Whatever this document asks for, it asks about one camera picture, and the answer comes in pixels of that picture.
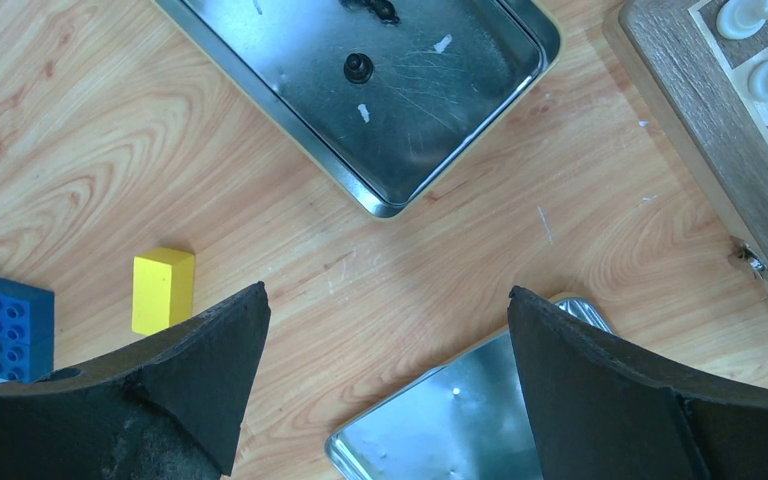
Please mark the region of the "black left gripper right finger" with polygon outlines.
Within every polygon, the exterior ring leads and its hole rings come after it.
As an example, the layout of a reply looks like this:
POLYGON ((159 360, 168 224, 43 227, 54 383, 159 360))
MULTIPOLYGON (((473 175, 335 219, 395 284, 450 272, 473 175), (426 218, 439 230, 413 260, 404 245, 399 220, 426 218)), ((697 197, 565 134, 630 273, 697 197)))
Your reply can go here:
POLYGON ((768 479, 768 389, 686 366, 514 287, 509 332, 547 479, 768 479))

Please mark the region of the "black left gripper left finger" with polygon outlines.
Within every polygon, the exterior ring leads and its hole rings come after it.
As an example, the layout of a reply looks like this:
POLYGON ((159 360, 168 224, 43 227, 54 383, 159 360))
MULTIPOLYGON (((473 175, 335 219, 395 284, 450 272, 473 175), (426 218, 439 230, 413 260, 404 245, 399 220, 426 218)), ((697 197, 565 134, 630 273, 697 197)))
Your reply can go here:
POLYGON ((110 353, 0 383, 0 479, 230 474, 269 323, 257 282, 110 353))

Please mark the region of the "wooden chess board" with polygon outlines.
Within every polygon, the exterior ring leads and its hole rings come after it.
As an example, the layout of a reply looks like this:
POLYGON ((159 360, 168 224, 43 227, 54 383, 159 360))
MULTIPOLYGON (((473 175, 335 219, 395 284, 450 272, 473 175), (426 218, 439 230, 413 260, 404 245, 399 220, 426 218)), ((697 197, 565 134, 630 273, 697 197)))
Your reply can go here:
POLYGON ((768 295, 768 1, 626 1, 604 34, 768 295))

